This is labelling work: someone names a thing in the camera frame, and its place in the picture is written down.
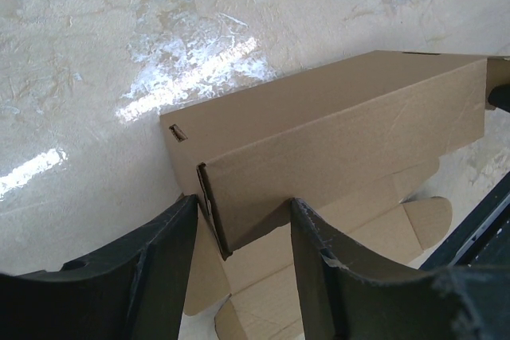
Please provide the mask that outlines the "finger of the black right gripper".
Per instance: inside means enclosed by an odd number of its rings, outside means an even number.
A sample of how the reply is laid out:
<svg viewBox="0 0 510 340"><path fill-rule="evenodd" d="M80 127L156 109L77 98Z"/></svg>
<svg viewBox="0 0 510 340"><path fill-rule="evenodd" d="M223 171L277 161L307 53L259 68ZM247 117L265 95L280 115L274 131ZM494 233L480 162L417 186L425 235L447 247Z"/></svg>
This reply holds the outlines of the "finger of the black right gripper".
<svg viewBox="0 0 510 340"><path fill-rule="evenodd" d="M488 104L503 111L510 111L510 84L495 87L488 95Z"/></svg>

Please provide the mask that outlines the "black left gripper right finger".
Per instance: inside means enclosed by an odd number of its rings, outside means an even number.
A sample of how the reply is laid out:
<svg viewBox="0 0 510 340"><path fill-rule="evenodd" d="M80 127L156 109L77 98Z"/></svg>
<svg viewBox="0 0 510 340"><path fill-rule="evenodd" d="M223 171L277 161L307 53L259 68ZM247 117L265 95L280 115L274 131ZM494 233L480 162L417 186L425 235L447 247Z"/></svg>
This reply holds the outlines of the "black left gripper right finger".
<svg viewBox="0 0 510 340"><path fill-rule="evenodd" d="M373 252L291 203L291 240L307 339L506 339L509 220L459 256L439 248L420 269Z"/></svg>

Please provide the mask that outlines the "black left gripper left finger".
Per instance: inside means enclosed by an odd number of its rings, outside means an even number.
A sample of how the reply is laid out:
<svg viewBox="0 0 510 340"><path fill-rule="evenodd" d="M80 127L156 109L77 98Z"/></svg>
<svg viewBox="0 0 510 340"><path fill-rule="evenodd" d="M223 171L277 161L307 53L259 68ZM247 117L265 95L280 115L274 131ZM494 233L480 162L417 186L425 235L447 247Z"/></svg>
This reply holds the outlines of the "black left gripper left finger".
<svg viewBox="0 0 510 340"><path fill-rule="evenodd" d="M185 196L57 272L1 276L3 339L176 339L198 227Z"/></svg>

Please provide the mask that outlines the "brown cardboard paper box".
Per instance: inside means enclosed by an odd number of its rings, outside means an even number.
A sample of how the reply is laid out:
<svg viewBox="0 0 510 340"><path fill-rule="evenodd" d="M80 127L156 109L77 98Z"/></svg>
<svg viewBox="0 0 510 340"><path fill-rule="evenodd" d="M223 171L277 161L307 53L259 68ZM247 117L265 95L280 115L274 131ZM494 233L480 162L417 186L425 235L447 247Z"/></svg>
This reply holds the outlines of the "brown cardboard paper box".
<svg viewBox="0 0 510 340"><path fill-rule="evenodd" d="M220 339L302 333L290 200L402 264L452 224L410 201L439 159L480 139L506 57L374 51L164 114L181 191L202 215L184 311L219 305Z"/></svg>

